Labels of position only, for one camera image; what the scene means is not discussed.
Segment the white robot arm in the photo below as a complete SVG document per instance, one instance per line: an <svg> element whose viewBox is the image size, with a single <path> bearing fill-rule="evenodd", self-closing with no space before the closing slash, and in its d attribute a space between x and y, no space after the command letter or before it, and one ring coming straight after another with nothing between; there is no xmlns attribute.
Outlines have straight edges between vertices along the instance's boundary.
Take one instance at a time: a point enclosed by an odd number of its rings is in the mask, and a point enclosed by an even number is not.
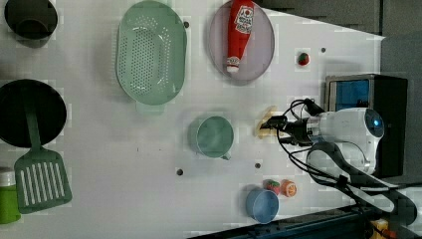
<svg viewBox="0 0 422 239"><path fill-rule="evenodd" d="M384 124L380 114L368 108L315 110L307 118L289 121L271 107L259 121L256 135L263 138L278 132L289 135L294 143L310 147L306 164L318 174L372 174Z"/></svg>

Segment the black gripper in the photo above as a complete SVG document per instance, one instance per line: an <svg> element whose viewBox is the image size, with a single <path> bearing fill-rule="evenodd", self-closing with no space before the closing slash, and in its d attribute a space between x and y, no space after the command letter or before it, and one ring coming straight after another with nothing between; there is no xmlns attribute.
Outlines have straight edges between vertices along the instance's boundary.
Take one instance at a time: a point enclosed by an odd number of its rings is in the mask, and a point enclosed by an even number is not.
<svg viewBox="0 0 422 239"><path fill-rule="evenodd" d="M261 128L278 129L284 132L288 137L280 137L280 144L291 144L299 146L312 145L308 130L307 121L298 119L296 121L288 121L286 116L270 117L261 124Z"/></svg>

